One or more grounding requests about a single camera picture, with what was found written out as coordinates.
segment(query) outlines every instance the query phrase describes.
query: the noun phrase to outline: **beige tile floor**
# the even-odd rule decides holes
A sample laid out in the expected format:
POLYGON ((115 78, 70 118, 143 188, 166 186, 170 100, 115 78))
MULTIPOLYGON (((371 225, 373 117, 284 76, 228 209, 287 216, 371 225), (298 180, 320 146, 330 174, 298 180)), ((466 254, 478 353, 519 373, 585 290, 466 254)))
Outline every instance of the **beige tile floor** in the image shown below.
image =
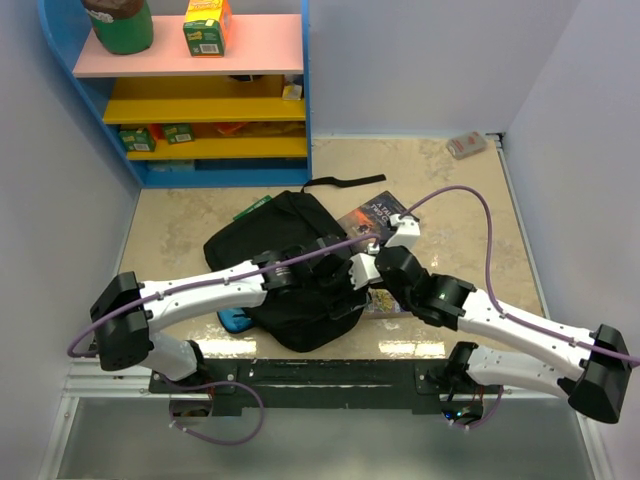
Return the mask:
MULTIPOLYGON (((454 160, 444 140, 323 139, 314 146, 314 176, 338 178, 385 173, 388 181, 338 190, 313 187, 336 217, 388 189, 409 205, 452 184, 478 189, 489 202, 495 225, 493 279, 498 297, 540 314, 540 302, 493 144, 468 159, 454 160)), ((170 280, 207 273, 202 246, 232 217, 283 188, 144 190, 140 196, 121 270, 134 270, 140 281, 170 280)), ((484 288, 486 223, 477 200, 464 192, 444 194, 417 211, 422 237, 414 253, 430 271, 447 273, 484 288)), ((215 314, 167 329, 178 338, 196 340, 208 357, 258 358, 439 358, 457 341, 474 338, 426 326, 415 318, 363 319, 345 336, 308 354, 291 352, 258 329, 229 335, 215 314)))

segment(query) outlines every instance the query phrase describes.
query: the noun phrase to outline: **green jar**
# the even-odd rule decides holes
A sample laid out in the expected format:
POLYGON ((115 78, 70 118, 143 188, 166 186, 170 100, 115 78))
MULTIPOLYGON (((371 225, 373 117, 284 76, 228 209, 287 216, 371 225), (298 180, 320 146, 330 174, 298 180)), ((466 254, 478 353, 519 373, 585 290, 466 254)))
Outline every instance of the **green jar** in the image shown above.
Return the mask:
POLYGON ((147 0, 82 0, 93 30, 111 53, 129 55, 153 43, 153 21, 147 0))

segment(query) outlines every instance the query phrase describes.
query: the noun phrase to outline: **green box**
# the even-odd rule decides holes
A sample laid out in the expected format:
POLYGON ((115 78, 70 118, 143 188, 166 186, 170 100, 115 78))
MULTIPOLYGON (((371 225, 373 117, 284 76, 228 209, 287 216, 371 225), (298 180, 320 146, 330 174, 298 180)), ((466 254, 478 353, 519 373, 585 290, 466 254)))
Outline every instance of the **green box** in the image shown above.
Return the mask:
POLYGON ((196 138, 193 135, 193 129, 188 123, 176 123, 171 125, 163 125, 162 131, 169 142, 169 145, 176 143, 193 142, 196 138))
POLYGON ((225 54, 231 28, 228 0, 190 0, 184 20, 184 34, 194 57, 225 54))
POLYGON ((146 128, 120 130, 118 135, 129 152, 153 152, 156 149, 156 141, 146 128))

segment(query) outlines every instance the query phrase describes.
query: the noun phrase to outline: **black base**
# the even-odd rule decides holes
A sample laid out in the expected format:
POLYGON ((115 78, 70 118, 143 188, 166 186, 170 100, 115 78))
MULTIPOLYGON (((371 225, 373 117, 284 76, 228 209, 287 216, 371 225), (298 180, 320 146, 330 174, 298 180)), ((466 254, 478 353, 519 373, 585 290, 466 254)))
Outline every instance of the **black base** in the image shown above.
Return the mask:
MULTIPOLYGON (((440 395, 450 393, 431 381, 440 377, 447 360, 250 360, 207 359, 211 377, 244 383, 260 395, 267 408, 404 409, 414 414, 441 414, 440 395)), ((489 387, 486 393, 497 393, 489 387)), ((162 380, 152 380, 150 393, 175 393, 162 380)), ((458 390, 472 394, 473 388, 458 390)), ((462 408, 468 401, 447 403, 462 408)), ((213 415, 238 416, 257 407, 237 388, 217 388, 213 415)))

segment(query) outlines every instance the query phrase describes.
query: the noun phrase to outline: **book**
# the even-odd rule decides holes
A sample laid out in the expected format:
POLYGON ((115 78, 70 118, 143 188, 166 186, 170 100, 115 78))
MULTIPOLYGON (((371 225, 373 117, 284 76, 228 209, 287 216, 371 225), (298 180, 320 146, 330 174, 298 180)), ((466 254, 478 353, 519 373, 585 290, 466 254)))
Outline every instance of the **book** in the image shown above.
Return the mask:
POLYGON ((256 203, 254 203, 253 205, 251 205, 249 208, 241 211, 239 214, 237 214, 235 217, 233 217, 233 220, 237 220, 239 218, 244 217, 247 213, 249 212, 253 212, 256 208, 261 207, 262 205, 264 205, 265 203, 267 203, 269 200, 271 200, 271 195, 267 195, 266 197, 262 197, 260 200, 258 200, 256 203))
MULTIPOLYGON (((367 233, 377 233, 382 241, 387 241, 393 235, 389 226, 391 215, 402 213, 406 208, 389 191, 384 191, 355 210, 347 213, 338 220, 349 238, 355 238, 367 233)), ((416 222, 420 220, 412 215, 416 222)), ((367 242, 353 246, 354 250, 365 253, 367 242)), ((386 290, 369 290, 369 303, 364 309, 363 318, 390 318, 411 316, 410 312, 402 309, 393 296, 386 290)))

